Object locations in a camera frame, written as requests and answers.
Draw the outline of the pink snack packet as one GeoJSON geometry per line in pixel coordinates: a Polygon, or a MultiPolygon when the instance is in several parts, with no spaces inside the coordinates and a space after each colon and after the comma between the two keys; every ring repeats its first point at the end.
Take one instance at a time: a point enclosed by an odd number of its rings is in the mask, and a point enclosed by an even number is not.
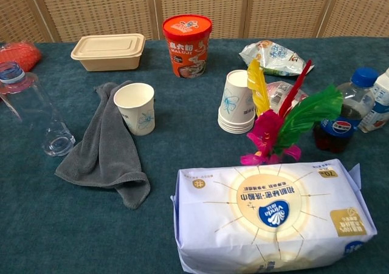
{"type": "MultiPolygon", "coordinates": [[[[285,81],[276,81],[273,83],[267,84],[267,93],[270,101],[270,108],[275,112],[278,113],[284,100],[286,99],[288,93],[293,88],[293,85],[285,82],[285,81]]],[[[292,108],[297,105],[299,102],[304,100],[306,97],[308,97],[308,94],[306,94],[301,89],[298,90],[296,96],[294,97],[292,101],[292,108]]]]}

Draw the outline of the red instant noodle tub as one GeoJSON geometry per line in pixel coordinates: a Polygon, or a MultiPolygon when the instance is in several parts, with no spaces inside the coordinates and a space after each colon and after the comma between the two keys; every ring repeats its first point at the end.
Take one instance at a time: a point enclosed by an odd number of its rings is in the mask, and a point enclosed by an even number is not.
{"type": "Polygon", "coordinates": [[[163,22],[162,31],[174,74],[180,78],[202,75],[207,62],[212,21],[202,15],[177,15],[163,22]]]}

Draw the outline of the white milk drink bottle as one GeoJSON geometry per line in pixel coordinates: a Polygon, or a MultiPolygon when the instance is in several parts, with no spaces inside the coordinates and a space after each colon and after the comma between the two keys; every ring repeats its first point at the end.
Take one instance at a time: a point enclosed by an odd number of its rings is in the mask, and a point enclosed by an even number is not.
{"type": "Polygon", "coordinates": [[[374,107],[359,124],[359,129],[364,133],[375,131],[389,121],[389,68],[378,76],[371,91],[374,107]]]}

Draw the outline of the red bubble wrap package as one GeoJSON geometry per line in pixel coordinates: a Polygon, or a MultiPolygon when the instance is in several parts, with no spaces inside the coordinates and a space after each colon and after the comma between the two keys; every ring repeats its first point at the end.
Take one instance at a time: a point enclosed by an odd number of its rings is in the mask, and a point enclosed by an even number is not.
{"type": "Polygon", "coordinates": [[[15,61],[25,72],[31,71],[41,57],[41,52],[27,41],[5,43],[0,47],[0,63],[15,61]]]}

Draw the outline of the stack of paper cups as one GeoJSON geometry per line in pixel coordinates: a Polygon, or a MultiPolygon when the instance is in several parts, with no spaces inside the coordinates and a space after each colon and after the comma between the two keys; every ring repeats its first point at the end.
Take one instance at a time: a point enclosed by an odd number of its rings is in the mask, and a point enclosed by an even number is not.
{"type": "Polygon", "coordinates": [[[224,92],[218,109],[218,124],[226,132],[243,134],[252,129],[255,105],[247,87],[246,70],[233,70],[226,76],[224,92]]]}

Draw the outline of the beige lidded lunch box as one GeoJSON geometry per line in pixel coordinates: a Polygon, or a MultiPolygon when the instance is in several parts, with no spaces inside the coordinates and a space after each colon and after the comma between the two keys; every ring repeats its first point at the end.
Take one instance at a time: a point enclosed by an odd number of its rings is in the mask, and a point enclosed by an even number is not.
{"type": "Polygon", "coordinates": [[[139,33],[83,36],[71,52],[89,72],[133,70],[139,66],[145,37],[139,33]]]}

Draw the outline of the grey microfibre towel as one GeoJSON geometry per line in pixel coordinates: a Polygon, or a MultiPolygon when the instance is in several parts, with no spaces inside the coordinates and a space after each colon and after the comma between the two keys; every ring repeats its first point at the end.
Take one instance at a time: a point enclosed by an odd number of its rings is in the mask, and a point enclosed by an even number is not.
{"type": "Polygon", "coordinates": [[[115,189],[126,207],[135,210],[150,193],[133,138],[114,104],[114,94],[130,84],[108,82],[95,87],[100,103],[81,142],[55,170],[76,185],[115,189]]]}

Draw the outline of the clear plastic bottle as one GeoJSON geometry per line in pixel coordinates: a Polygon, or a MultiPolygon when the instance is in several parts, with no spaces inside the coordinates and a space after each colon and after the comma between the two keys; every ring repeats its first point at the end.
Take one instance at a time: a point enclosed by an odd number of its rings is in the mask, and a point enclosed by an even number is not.
{"type": "Polygon", "coordinates": [[[65,156],[74,147],[74,136],[36,74],[14,61],[0,63],[0,98],[33,131],[47,155],[65,156]]]}

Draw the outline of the white Vinda tissue pack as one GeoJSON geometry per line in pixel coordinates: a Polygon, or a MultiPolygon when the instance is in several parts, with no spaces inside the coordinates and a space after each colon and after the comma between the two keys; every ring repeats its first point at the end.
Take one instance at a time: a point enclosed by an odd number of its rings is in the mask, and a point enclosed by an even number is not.
{"type": "Polygon", "coordinates": [[[174,234],[192,274],[254,274],[331,265],[377,234],[360,168],[310,163],[182,169],[174,234]]]}

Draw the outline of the teal tablecloth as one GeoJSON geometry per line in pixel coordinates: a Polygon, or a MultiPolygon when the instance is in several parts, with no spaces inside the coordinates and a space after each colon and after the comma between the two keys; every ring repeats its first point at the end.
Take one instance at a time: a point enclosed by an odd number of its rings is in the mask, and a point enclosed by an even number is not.
{"type": "MultiPolygon", "coordinates": [[[[151,192],[130,210],[115,190],[73,185],[54,175],[63,158],[49,157],[0,103],[0,274],[183,274],[173,230],[180,168],[239,165],[255,149],[243,134],[217,124],[225,76],[246,65],[238,55],[262,39],[211,39],[205,72],[178,78],[165,40],[148,40],[139,68],[87,72],[71,58],[76,43],[38,43],[35,66],[54,105],[80,141],[100,102],[94,87],[126,80],[155,90],[156,128],[134,137],[151,192]]],[[[358,67],[379,74],[389,67],[389,38],[270,39],[315,64],[302,89],[308,94],[349,81],[358,67]]],[[[389,123],[358,131],[342,154],[315,147],[302,135],[302,162],[337,157],[350,170],[360,163],[362,194],[378,234],[358,251],[324,268],[290,274],[389,274],[389,123]]]]}

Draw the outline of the white blue snack bag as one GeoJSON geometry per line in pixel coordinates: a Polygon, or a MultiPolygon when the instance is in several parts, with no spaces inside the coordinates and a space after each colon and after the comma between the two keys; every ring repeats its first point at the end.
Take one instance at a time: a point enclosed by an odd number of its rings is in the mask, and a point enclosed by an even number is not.
{"type": "Polygon", "coordinates": [[[249,44],[239,55],[247,66],[257,60],[267,75],[300,75],[306,65],[296,52],[269,40],[249,44]]]}

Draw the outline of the Pepsi cola bottle blue cap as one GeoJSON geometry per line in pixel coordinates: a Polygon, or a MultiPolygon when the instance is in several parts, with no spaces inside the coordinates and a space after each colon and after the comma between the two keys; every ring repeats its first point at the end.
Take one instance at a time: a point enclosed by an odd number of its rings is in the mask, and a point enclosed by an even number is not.
{"type": "Polygon", "coordinates": [[[324,119],[314,126],[315,144],[318,149],[333,153],[343,152],[359,123],[374,107],[371,91],[379,74],[370,67],[360,67],[347,83],[337,88],[342,93],[340,116],[335,120],[324,119]]]}

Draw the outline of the woven rattan folding screen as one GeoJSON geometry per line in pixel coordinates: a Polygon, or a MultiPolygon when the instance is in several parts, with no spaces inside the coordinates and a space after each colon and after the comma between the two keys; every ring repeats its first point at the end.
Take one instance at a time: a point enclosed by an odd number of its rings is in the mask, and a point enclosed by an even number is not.
{"type": "Polygon", "coordinates": [[[186,13],[209,17],[213,38],[389,36],[389,0],[0,0],[0,41],[161,39],[163,21],[186,13]]]}

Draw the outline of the colourful feather shuttlecock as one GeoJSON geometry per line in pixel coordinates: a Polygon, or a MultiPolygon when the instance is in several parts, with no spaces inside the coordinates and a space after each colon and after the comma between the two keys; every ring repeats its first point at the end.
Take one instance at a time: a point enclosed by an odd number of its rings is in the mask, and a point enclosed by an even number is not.
{"type": "Polygon", "coordinates": [[[258,118],[248,138],[254,142],[257,152],[241,157],[243,165],[276,164],[288,155],[299,160],[301,149],[297,146],[300,134],[310,130],[315,122],[324,118],[334,120],[341,112],[343,95],[334,85],[306,97],[295,106],[292,101],[304,82],[311,61],[308,61],[278,112],[270,108],[263,68],[257,60],[249,64],[248,88],[252,90],[258,118]]]}

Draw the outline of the paper cup blue flower print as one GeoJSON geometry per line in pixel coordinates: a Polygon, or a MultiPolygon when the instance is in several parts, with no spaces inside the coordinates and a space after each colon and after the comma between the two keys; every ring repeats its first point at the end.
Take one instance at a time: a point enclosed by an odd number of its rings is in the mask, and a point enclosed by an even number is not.
{"type": "Polygon", "coordinates": [[[131,83],[114,95],[128,129],[134,135],[147,135],[155,128],[154,89],[146,83],[131,83]]]}

